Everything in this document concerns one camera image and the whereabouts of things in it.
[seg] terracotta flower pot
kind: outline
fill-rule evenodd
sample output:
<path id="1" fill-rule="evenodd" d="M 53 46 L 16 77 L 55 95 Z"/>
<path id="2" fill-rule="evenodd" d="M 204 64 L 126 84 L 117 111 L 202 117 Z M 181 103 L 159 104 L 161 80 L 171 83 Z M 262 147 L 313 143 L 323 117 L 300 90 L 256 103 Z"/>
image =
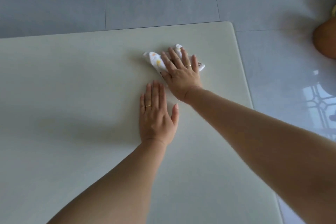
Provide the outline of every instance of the terracotta flower pot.
<path id="1" fill-rule="evenodd" d="M 315 29 L 313 43 L 315 48 L 323 55 L 336 59 L 336 17 Z"/>

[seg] cloth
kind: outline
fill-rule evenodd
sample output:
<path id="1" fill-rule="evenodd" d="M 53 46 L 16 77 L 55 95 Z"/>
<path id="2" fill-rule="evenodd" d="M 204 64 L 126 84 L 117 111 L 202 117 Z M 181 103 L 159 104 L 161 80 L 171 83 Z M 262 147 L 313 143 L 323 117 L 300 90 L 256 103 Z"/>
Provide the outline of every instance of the cloth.
<path id="1" fill-rule="evenodd" d="M 173 47 L 173 50 L 176 52 L 176 54 L 180 57 L 182 60 L 182 52 L 181 52 L 182 45 L 176 44 Z M 162 71 L 168 72 L 165 64 L 163 63 L 161 56 L 157 54 L 156 52 L 145 52 L 143 54 L 143 57 L 149 64 L 151 64 L 158 73 L 161 73 Z M 198 62 L 198 70 L 202 71 L 204 69 L 205 65 L 201 62 Z"/>

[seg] gray tile floor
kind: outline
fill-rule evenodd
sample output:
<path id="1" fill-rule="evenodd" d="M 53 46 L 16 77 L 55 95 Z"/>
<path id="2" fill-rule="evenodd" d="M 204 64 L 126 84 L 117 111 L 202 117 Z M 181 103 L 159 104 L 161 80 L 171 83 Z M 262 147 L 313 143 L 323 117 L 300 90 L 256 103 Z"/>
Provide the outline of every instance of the gray tile floor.
<path id="1" fill-rule="evenodd" d="M 335 139 L 328 131 L 336 124 L 308 105 L 312 89 L 336 104 L 331 98 L 336 95 L 336 63 L 311 43 L 314 27 L 329 18 L 335 4 L 336 0 L 0 0 L 0 38 L 228 20 L 237 32 L 255 109 Z M 328 94 L 321 85 L 329 85 Z M 335 111 L 336 107 L 323 108 Z M 279 202 L 285 224 L 303 223 Z"/>

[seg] person's left hand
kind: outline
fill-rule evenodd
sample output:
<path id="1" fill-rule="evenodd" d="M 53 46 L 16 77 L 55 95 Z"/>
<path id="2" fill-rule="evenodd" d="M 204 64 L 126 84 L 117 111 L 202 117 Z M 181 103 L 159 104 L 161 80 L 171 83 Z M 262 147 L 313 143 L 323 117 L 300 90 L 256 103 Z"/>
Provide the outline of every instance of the person's left hand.
<path id="1" fill-rule="evenodd" d="M 179 123 L 179 107 L 174 105 L 170 117 L 167 110 L 163 84 L 153 81 L 147 84 L 146 94 L 140 97 L 140 137 L 142 142 L 156 140 L 165 146 L 173 140 Z"/>

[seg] person's left arm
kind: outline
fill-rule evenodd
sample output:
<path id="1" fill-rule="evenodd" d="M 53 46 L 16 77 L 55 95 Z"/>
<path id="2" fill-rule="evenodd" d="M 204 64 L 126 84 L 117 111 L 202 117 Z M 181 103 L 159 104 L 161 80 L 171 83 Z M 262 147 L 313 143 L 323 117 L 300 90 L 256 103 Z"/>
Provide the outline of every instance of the person's left arm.
<path id="1" fill-rule="evenodd" d="M 164 86 L 148 84 L 140 98 L 141 144 L 48 224 L 145 224 L 152 184 L 178 121 L 177 105 L 168 115 Z"/>

